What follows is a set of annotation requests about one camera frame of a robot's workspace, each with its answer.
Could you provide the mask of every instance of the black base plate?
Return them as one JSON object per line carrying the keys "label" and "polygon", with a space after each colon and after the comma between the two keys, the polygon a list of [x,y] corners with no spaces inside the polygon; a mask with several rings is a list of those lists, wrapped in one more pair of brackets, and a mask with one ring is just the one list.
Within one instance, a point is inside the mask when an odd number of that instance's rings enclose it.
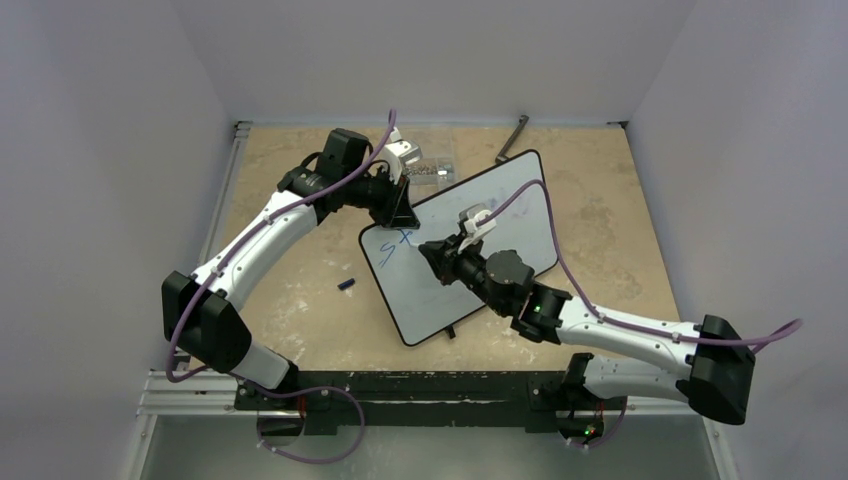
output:
{"label": "black base plate", "polygon": [[[559,430],[557,412],[598,407],[597,402],[569,401],[562,391],[564,376],[563,371],[301,371],[298,384],[346,389],[361,403],[370,426],[523,427],[528,433],[545,433]],[[236,395],[236,410],[297,409],[294,399],[265,399],[249,387],[245,390]],[[604,405],[618,410],[624,399],[608,399]],[[356,408],[338,393],[306,395],[305,410],[306,435],[333,435],[339,426],[359,425]]]}

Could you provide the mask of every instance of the floor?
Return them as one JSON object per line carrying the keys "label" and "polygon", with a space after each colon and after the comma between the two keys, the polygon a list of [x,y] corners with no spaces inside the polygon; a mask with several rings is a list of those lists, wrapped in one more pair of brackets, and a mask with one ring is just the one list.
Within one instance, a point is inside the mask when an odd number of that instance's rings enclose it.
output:
{"label": "floor", "polygon": [[[383,130],[345,128],[371,139]],[[421,145],[425,157],[452,158],[460,180],[491,166],[511,133],[510,128],[399,128]],[[285,172],[321,150],[329,130],[251,129],[224,222],[225,242],[255,217]],[[593,301],[676,320],[624,131],[529,126],[510,153],[526,149],[542,157],[563,252]],[[242,310],[254,337],[313,370],[559,370],[571,353],[589,350],[531,343],[509,329],[508,319],[489,311],[459,322],[455,339],[437,335],[405,346],[357,241],[370,224],[366,212],[345,208],[292,247]],[[340,292],[336,285],[351,277],[355,286]],[[573,291],[558,268],[539,280]]]}

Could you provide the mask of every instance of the blue marker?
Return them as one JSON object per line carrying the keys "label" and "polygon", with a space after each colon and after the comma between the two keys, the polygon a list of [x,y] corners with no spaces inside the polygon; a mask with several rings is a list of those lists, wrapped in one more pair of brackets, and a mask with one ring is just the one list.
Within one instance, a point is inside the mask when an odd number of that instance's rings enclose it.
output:
{"label": "blue marker", "polygon": [[356,283],[356,280],[354,280],[352,278],[350,280],[345,280],[344,282],[339,284],[339,290],[346,290],[348,287],[350,287],[354,283]]}

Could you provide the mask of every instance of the black whiteboard frame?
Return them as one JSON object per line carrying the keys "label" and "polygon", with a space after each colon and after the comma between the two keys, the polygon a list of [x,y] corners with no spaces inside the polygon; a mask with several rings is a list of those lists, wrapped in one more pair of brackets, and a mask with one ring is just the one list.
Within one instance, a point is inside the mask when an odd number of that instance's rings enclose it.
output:
{"label": "black whiteboard frame", "polygon": [[[474,180],[475,178],[477,178],[477,177],[479,177],[479,176],[481,176],[481,175],[484,175],[484,174],[486,174],[486,173],[488,173],[488,172],[491,172],[492,170],[494,170],[494,169],[496,169],[496,168],[499,168],[499,167],[501,167],[501,166],[503,166],[503,165],[506,165],[507,163],[509,163],[509,162],[511,162],[511,161],[513,161],[513,160],[515,160],[516,158],[521,157],[521,156],[523,156],[523,155],[526,155],[526,154],[528,154],[528,153],[535,153],[535,154],[536,154],[536,158],[538,158],[538,159],[539,159],[539,171],[542,173],[542,182],[543,182],[543,183],[545,183],[545,185],[547,185],[547,181],[545,180],[545,168],[544,168],[544,166],[543,166],[543,164],[542,164],[542,155],[540,155],[540,154],[539,154],[539,151],[538,151],[538,150],[531,148],[531,149],[524,150],[523,152],[521,152],[521,153],[519,153],[519,154],[513,155],[512,157],[510,157],[508,160],[506,160],[506,161],[505,161],[505,162],[503,162],[503,163],[499,163],[499,164],[496,164],[496,165],[492,165],[491,167],[489,167],[489,168],[487,168],[487,169],[485,169],[485,170],[481,170],[481,171],[479,171],[479,172],[475,173],[474,175],[472,175],[472,176],[470,176],[470,177],[468,177],[468,178],[466,178],[466,179],[464,179],[464,180],[460,180],[459,182],[457,182],[457,183],[455,183],[455,184],[451,185],[451,186],[450,186],[450,187],[448,187],[448,188],[445,188],[444,190],[439,190],[438,192],[434,193],[433,195],[430,195],[429,197],[424,198],[424,199],[419,200],[418,202],[414,203],[414,204],[412,205],[412,207],[413,207],[413,208],[415,208],[415,207],[417,207],[418,205],[421,205],[421,204],[423,204],[423,203],[425,203],[425,202],[428,202],[428,201],[430,201],[430,200],[432,200],[432,199],[434,199],[434,198],[438,197],[439,195],[442,195],[442,194],[444,194],[444,193],[447,193],[447,192],[449,192],[449,191],[451,191],[451,190],[453,190],[453,189],[455,189],[455,188],[461,187],[464,183],[466,183],[466,182],[470,182],[471,180]],[[448,329],[448,328],[453,328],[453,326],[454,326],[454,325],[456,325],[457,323],[459,323],[460,321],[462,321],[462,320],[464,320],[464,319],[468,318],[468,317],[469,317],[469,316],[471,316],[472,314],[477,313],[478,311],[480,311],[480,309],[482,309],[482,308],[485,308],[485,307],[486,307],[485,305],[480,305],[478,308],[476,308],[476,309],[474,309],[474,310],[472,310],[472,311],[468,312],[466,315],[463,315],[462,317],[460,317],[460,318],[458,318],[458,319],[454,320],[454,321],[453,321],[453,322],[451,322],[451,323],[450,323],[447,327],[444,327],[444,328],[442,328],[442,329],[440,329],[440,330],[437,330],[437,331],[433,332],[432,334],[430,334],[430,335],[428,335],[428,336],[424,337],[423,339],[421,339],[420,341],[418,341],[418,342],[416,342],[416,343],[407,343],[407,342],[406,342],[406,340],[404,340],[404,338],[403,338],[403,333],[400,331],[400,326],[398,325],[398,323],[397,323],[397,319],[395,318],[395,313],[392,311],[392,307],[391,307],[391,305],[389,305],[389,300],[386,298],[386,294],[383,292],[383,287],[381,287],[381,286],[380,286],[380,281],[379,281],[379,280],[377,280],[377,273],[374,271],[374,265],[372,265],[372,264],[371,264],[371,260],[369,260],[368,255],[365,253],[365,246],[362,244],[362,236],[365,234],[365,232],[367,232],[368,230],[371,230],[372,228],[377,227],[377,226],[378,226],[378,225],[377,225],[376,223],[372,223],[371,225],[368,225],[367,227],[363,228],[361,232],[359,232],[359,240],[358,240],[358,241],[359,241],[359,248],[360,248],[360,250],[362,250],[362,255],[365,257],[365,262],[366,262],[366,263],[368,263],[368,269],[369,269],[369,270],[371,270],[371,276],[374,278],[374,281],[377,283],[377,289],[378,289],[378,290],[380,290],[380,296],[381,296],[381,297],[383,297],[383,303],[385,303],[385,304],[386,304],[386,308],[388,308],[388,309],[389,309],[389,315],[392,317],[392,323],[394,323],[394,324],[395,324],[395,329],[396,329],[396,330],[397,330],[397,332],[398,332],[398,336],[400,337],[400,341],[401,341],[401,342],[403,342],[403,344],[404,344],[404,345],[406,345],[407,347],[414,347],[414,346],[416,346],[416,345],[421,345],[422,343],[424,343],[424,342],[426,342],[427,340],[429,340],[429,339],[431,339],[431,338],[435,337],[435,336],[436,336],[436,335],[438,335],[439,333],[444,332],[446,329]],[[540,272],[536,272],[536,275],[535,275],[535,277],[534,277],[534,278],[536,278],[536,277],[538,277],[539,275],[541,275],[541,274],[543,274],[543,273],[546,273],[546,272],[548,272],[550,269],[554,268],[554,266],[556,265],[556,263],[557,263],[557,261],[556,261],[556,260],[554,260],[550,267],[546,267],[546,268],[545,268],[545,269],[543,269],[542,271],[540,271]]]}

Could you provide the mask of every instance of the metal tool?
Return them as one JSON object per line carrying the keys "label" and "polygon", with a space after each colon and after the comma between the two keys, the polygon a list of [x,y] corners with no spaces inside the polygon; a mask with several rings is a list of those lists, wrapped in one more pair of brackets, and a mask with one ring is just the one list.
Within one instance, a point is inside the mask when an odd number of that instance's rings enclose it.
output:
{"label": "metal tool", "polygon": [[525,125],[527,125],[527,122],[529,121],[530,117],[528,117],[527,115],[522,115],[518,117],[518,126],[515,127],[515,130],[512,132],[512,135],[510,135],[509,138],[506,139],[506,143],[504,143],[503,148],[501,148],[501,151],[498,152],[498,156],[495,157],[496,164],[499,165],[509,160],[509,157],[506,156],[506,152],[508,152],[509,149],[512,148],[512,144],[515,143],[515,140],[518,139],[518,135],[521,134],[521,131],[524,130]]}

